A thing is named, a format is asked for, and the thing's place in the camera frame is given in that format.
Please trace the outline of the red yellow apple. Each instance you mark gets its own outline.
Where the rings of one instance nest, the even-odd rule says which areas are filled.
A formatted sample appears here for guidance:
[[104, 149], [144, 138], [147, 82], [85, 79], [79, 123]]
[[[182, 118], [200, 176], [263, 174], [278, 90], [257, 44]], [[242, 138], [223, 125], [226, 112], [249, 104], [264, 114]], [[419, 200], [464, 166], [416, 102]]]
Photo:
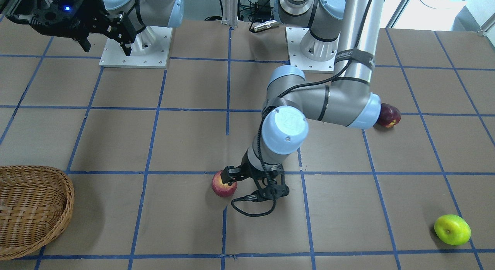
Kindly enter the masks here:
[[219, 197], [232, 197], [237, 190], [237, 182], [232, 183], [231, 185], [222, 182], [221, 178], [222, 171], [219, 170], [215, 173], [212, 178], [212, 190]]

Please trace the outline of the dark red apple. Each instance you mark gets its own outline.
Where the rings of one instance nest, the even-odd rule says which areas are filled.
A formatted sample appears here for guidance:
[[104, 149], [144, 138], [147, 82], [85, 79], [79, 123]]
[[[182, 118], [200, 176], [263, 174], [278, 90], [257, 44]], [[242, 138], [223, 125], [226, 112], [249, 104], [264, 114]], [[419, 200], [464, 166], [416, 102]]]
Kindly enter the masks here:
[[390, 104], [382, 103], [376, 123], [385, 128], [392, 128], [400, 122], [401, 117], [402, 113], [398, 108]]

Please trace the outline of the green apple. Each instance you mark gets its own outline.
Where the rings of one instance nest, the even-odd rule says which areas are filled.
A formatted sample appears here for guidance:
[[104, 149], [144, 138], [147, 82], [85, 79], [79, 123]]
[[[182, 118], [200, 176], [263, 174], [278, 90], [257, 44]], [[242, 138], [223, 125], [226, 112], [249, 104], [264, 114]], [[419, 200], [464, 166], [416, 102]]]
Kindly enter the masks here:
[[442, 215], [434, 223], [438, 238], [449, 245], [460, 246], [471, 239], [469, 224], [459, 215]]

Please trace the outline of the wicker basket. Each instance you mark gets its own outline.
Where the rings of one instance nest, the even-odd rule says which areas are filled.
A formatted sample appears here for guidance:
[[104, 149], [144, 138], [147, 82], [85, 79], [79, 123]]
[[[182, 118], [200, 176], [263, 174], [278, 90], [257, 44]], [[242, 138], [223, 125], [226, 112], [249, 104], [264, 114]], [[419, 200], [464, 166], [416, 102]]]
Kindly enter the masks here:
[[72, 219], [75, 191], [62, 170], [1, 166], [0, 259], [18, 259], [60, 236]]

